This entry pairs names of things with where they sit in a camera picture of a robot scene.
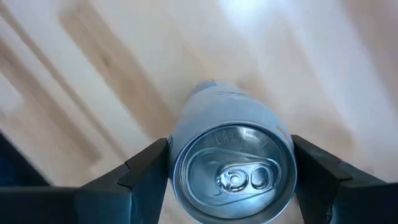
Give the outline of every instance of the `can lid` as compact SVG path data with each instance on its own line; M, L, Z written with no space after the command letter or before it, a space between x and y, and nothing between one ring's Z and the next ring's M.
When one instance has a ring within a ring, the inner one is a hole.
M278 200L287 176L295 175L288 172L288 146L249 126L212 129L185 152L176 173L183 194L213 217L235 219L260 212Z

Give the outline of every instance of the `pull tab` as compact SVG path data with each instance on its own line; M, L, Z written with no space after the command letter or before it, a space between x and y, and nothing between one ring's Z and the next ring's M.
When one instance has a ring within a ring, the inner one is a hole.
M226 164L216 174L216 185L228 194L260 194L274 188L281 177L272 159Z

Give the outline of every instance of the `can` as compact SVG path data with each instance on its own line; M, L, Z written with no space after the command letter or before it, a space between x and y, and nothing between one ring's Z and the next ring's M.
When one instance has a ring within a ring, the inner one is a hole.
M171 135L169 177L201 223L267 223L291 201L294 145L265 105L238 87L198 85Z

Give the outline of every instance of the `wooden floor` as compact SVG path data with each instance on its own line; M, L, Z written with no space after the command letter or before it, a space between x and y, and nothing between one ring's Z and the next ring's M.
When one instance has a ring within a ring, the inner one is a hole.
M398 181L397 1L2 0L0 35L0 129L55 185L170 134L208 79ZM170 187L159 223L193 223ZM303 223L296 202L274 223Z

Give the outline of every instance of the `aluminum can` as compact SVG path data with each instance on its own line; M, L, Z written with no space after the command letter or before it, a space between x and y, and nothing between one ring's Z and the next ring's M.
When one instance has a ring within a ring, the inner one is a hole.
M232 84L205 82L171 136L169 177L198 222L268 223L294 194L294 144L265 105Z

